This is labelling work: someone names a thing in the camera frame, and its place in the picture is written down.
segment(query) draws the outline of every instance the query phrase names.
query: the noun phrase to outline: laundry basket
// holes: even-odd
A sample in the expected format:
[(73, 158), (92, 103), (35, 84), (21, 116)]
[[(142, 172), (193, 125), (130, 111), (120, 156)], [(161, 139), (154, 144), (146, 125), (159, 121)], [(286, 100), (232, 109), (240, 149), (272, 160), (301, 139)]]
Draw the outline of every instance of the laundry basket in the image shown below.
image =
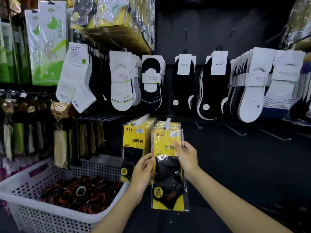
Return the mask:
[(0, 183), (0, 199), (6, 200), (20, 231), (35, 233), (85, 233), (90, 232), (111, 210), (124, 194), (129, 184), (124, 183), (111, 205), (98, 214), (86, 214), (39, 201), (39, 195), (46, 187), (61, 178), (74, 176), (103, 176), (106, 180), (120, 178), (122, 158), (109, 155), (81, 160), (82, 167), (71, 170), (58, 168), (52, 158), (41, 161)]

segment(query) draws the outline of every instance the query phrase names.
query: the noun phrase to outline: barcode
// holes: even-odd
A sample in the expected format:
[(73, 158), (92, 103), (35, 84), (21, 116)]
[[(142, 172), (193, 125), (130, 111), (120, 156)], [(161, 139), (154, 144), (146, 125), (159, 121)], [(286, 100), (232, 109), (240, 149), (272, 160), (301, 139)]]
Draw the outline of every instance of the barcode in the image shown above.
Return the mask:
[(178, 135), (179, 135), (179, 132), (171, 132), (170, 134), (169, 134), (171, 137), (178, 137)]
[(136, 133), (144, 133), (144, 129), (143, 128), (136, 128)]

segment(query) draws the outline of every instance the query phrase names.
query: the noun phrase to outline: yellow package bottom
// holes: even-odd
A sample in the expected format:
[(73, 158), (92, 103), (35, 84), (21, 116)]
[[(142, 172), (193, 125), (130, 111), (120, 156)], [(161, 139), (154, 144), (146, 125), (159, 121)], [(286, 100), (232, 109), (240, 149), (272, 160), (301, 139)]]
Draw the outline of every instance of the yellow package bottom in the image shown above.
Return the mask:
[[(181, 132), (179, 130), (180, 124), (179, 123), (170, 123), (169, 130), (163, 131), (163, 125), (165, 122), (159, 121), (157, 127), (153, 131), (153, 155), (155, 159), (164, 160), (166, 157), (176, 157), (177, 153), (173, 146), (174, 141), (177, 141), (181, 144)], [(167, 201), (170, 202), (171, 198), (175, 195), (174, 192), (170, 193), (167, 196)], [(161, 209), (161, 210), (173, 210), (173, 211), (184, 211), (184, 195), (178, 197), (173, 209), (167, 208), (160, 200), (156, 200), (157, 198), (161, 198), (163, 196), (163, 190), (161, 187), (154, 187), (153, 186), (153, 208), (154, 209)]]
[(151, 129), (155, 120), (149, 118), (138, 126), (132, 126), (130, 122), (123, 126), (121, 181), (130, 182), (138, 160), (151, 152)]

